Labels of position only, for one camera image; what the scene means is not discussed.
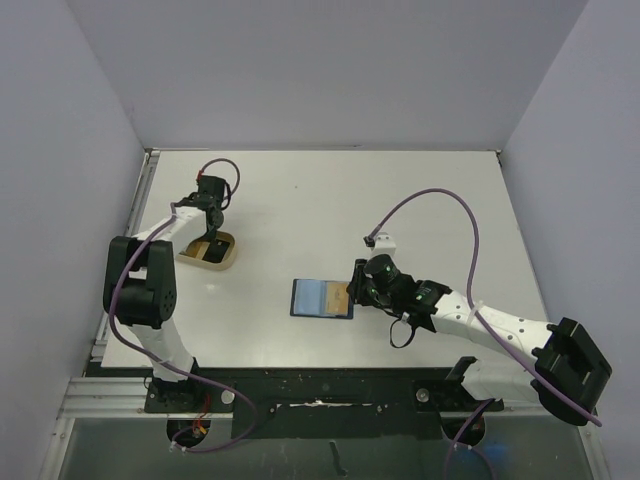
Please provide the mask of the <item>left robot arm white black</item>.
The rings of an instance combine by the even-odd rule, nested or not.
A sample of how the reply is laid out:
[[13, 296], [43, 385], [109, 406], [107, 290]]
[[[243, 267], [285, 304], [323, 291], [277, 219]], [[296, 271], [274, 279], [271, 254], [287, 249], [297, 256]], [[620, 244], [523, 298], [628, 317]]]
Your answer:
[[222, 178], [200, 175], [196, 185], [196, 191], [170, 205], [167, 218], [134, 236], [111, 240], [103, 291], [112, 333], [151, 360], [153, 381], [168, 387], [168, 399], [183, 411], [200, 405], [204, 387], [191, 378], [196, 360], [173, 319], [175, 257], [195, 240], [216, 237], [231, 198]]

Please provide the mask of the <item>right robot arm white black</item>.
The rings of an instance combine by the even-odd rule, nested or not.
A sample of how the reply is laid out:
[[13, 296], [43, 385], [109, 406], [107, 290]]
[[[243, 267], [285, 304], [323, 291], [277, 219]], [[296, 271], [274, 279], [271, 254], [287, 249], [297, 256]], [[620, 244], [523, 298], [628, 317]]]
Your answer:
[[576, 426], [597, 424], [596, 405], [612, 368], [578, 322], [553, 324], [508, 314], [431, 280], [402, 273], [387, 254], [358, 259], [347, 292], [411, 330], [459, 337], [511, 359], [509, 365], [472, 358], [445, 384], [448, 402], [459, 409], [493, 398], [537, 402]]

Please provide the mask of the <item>blue leather card holder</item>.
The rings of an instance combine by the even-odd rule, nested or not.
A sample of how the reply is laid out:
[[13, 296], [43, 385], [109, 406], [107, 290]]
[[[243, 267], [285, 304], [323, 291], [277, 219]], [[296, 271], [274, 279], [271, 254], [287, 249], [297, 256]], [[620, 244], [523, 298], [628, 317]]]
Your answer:
[[323, 319], [352, 319], [354, 303], [350, 298], [349, 314], [347, 316], [330, 316], [325, 310], [326, 285], [330, 281], [317, 279], [294, 279], [290, 302], [290, 315], [303, 318]]

